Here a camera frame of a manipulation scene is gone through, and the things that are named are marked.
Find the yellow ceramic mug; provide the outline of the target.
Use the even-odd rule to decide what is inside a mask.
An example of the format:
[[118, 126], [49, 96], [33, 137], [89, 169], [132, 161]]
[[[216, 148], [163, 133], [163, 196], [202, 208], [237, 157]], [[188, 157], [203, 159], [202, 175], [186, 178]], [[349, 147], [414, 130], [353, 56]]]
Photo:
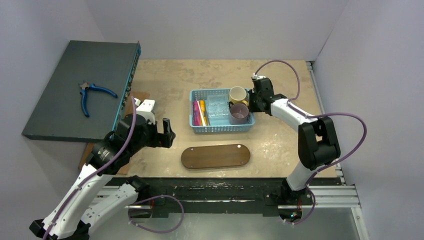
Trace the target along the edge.
[[248, 92], [241, 86], [234, 86], [228, 93], [228, 104], [232, 107], [235, 104], [244, 104], [249, 107]]

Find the purple mug with black handle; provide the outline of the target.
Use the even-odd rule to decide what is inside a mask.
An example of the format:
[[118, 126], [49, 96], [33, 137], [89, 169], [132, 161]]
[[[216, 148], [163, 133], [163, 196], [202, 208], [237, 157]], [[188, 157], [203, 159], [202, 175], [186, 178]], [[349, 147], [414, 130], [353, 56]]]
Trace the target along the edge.
[[249, 108], [243, 103], [236, 103], [229, 108], [229, 123], [231, 125], [244, 125], [248, 122]]

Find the clear textured glass dish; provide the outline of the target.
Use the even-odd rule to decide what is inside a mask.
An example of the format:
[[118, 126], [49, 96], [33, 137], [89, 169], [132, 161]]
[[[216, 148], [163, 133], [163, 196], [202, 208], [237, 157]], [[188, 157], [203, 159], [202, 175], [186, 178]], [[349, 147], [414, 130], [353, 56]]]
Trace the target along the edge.
[[224, 94], [209, 95], [206, 98], [206, 111], [210, 120], [228, 120], [230, 109], [228, 96]]

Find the light blue perforated plastic basket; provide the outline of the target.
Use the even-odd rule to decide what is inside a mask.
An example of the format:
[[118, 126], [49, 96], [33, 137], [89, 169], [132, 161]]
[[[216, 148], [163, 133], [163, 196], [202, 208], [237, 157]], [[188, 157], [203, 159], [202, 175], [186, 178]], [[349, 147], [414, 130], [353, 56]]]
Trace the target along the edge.
[[[223, 96], [229, 96], [229, 88], [209, 88], [209, 89], [194, 89], [189, 93], [189, 125], [196, 134], [222, 134], [222, 133], [238, 133], [248, 132], [252, 126], [255, 125], [254, 113], [250, 112], [247, 122], [244, 124], [231, 124], [230, 114], [223, 114], [222, 116], [215, 116], [215, 112], [208, 107], [212, 102], [216, 102], [218, 105], [227, 104], [228, 100], [224, 100]], [[194, 101], [205, 101], [206, 115], [208, 125], [200, 126], [195, 125], [195, 118], [193, 115], [193, 102]]]

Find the dark wooden oval tray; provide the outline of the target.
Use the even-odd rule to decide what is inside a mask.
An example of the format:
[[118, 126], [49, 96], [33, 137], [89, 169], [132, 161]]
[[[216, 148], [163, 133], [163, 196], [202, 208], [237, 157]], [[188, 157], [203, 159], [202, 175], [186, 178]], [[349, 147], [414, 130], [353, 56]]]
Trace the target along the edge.
[[182, 165], [189, 170], [240, 167], [250, 159], [250, 150], [240, 143], [192, 146], [185, 149], [180, 157]]

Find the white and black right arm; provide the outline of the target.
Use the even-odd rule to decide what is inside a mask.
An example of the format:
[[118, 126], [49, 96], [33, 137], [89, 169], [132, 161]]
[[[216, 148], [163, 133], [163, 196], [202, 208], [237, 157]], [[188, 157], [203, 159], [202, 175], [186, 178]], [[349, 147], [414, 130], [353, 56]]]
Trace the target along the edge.
[[280, 198], [292, 204], [304, 194], [313, 173], [328, 166], [341, 155], [335, 125], [330, 117], [316, 117], [292, 105], [283, 94], [275, 94], [271, 80], [252, 76], [253, 88], [248, 91], [249, 107], [254, 113], [266, 113], [297, 132], [299, 163], [282, 182]]

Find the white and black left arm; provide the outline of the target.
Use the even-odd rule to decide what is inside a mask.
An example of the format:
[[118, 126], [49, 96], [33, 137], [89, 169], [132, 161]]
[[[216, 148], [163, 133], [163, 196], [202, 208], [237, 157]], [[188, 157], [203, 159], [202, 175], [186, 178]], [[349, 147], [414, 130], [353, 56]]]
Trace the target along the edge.
[[90, 234], [119, 209], [133, 204], [153, 203], [156, 196], [139, 176], [129, 177], [112, 195], [91, 205], [99, 191], [129, 163], [139, 150], [169, 149], [176, 137], [168, 118], [163, 132], [145, 113], [128, 114], [115, 131], [96, 143], [80, 174], [65, 197], [45, 218], [34, 220], [29, 230], [42, 240], [87, 240]]

